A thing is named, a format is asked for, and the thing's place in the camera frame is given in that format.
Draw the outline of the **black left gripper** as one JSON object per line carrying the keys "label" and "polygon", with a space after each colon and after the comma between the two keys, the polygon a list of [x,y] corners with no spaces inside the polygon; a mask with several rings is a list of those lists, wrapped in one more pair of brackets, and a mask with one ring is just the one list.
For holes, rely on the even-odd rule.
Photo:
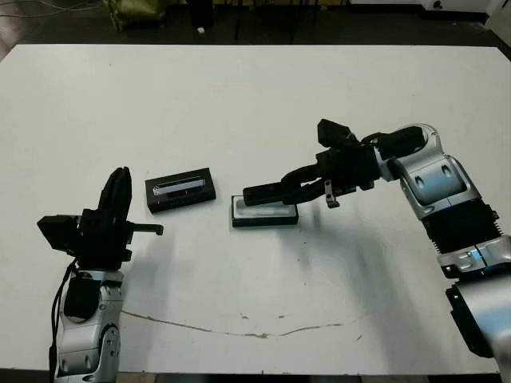
{"label": "black left gripper", "polygon": [[129,262],[128,245],[136,232],[162,236],[160,224],[133,223],[127,220],[132,199],[132,178],[127,167],[117,168],[101,191],[98,209],[85,209],[78,225],[76,257],[85,270],[119,270]]}

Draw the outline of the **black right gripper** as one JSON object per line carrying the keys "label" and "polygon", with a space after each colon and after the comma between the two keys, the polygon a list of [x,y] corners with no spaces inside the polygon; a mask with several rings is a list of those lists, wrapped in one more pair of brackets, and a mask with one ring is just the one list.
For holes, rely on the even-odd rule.
{"label": "black right gripper", "polygon": [[281,179],[287,189],[298,188],[293,203],[307,203],[325,194],[328,207],[339,207],[338,196],[355,192],[356,188],[369,190],[379,179],[378,161],[370,145],[329,148],[317,154],[316,160],[317,165],[297,168]]}

